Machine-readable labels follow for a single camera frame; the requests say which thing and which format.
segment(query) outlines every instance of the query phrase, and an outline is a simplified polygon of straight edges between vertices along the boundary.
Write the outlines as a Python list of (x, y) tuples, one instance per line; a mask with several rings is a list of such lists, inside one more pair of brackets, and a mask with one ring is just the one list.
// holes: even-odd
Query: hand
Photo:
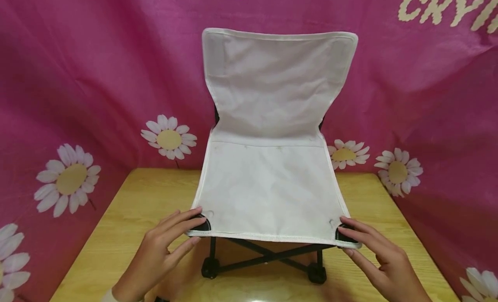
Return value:
[(376, 254), (379, 268), (358, 250), (343, 249), (384, 298), (389, 302), (431, 302), (403, 249), (367, 224), (346, 217), (341, 217), (341, 222), (355, 229), (339, 227), (342, 234), (363, 243)]
[(145, 234), (137, 254), (125, 273), (112, 288), (119, 302), (138, 302), (200, 241), (192, 237), (170, 253), (168, 246), (181, 234), (203, 224), (206, 218), (192, 218), (201, 213), (196, 208), (183, 213), (177, 210)]

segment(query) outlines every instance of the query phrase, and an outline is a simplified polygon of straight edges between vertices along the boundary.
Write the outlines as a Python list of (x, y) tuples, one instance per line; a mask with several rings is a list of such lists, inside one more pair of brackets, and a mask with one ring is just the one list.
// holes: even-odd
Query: yellow flower center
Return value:
[(70, 195), (85, 182), (86, 167), (82, 164), (72, 164), (57, 178), (55, 185), (62, 195)]
[(1, 265), (1, 262), (0, 262), (0, 283), (2, 280), (3, 280), (3, 266)]
[(400, 184), (406, 181), (406, 177), (408, 176), (408, 170), (406, 166), (399, 161), (393, 161), (389, 165), (389, 180), (393, 184)]
[(170, 151), (176, 149), (182, 144), (180, 134), (174, 130), (164, 130), (157, 136), (157, 144), (162, 148)]
[(356, 158), (356, 154), (347, 148), (341, 148), (332, 154), (332, 160), (334, 161), (351, 161)]

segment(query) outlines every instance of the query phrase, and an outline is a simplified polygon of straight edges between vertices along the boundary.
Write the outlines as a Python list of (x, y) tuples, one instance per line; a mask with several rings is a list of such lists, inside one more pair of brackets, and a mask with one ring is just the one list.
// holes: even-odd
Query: fingernail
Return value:
[(353, 256), (353, 250), (351, 249), (343, 249), (344, 253), (348, 255), (348, 257)]

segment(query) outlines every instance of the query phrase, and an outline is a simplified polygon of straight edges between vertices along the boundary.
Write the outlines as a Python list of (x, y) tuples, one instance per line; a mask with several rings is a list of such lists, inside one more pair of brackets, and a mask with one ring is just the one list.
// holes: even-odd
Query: miniature camping chair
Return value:
[[(337, 231), (348, 216), (319, 125), (344, 85), (357, 36), (347, 32), (268, 35), (206, 29), (204, 74), (219, 122), (207, 142), (192, 207), (207, 221), (202, 275), (280, 260), (324, 283), (322, 249), (360, 245)], [(262, 254), (220, 266), (216, 237)], [(274, 253), (248, 240), (308, 244)], [(288, 257), (317, 251), (305, 266)]]

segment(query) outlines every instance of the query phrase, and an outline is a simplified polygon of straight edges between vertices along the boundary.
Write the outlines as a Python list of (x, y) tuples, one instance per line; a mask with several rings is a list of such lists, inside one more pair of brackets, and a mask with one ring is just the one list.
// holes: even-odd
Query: black plastic foot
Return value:
[(207, 257), (202, 264), (202, 276), (204, 278), (215, 279), (220, 268), (219, 260)]
[(324, 267), (319, 267), (317, 263), (311, 263), (308, 265), (308, 279), (312, 283), (317, 283), (322, 285), (327, 281), (327, 273), (325, 273)]

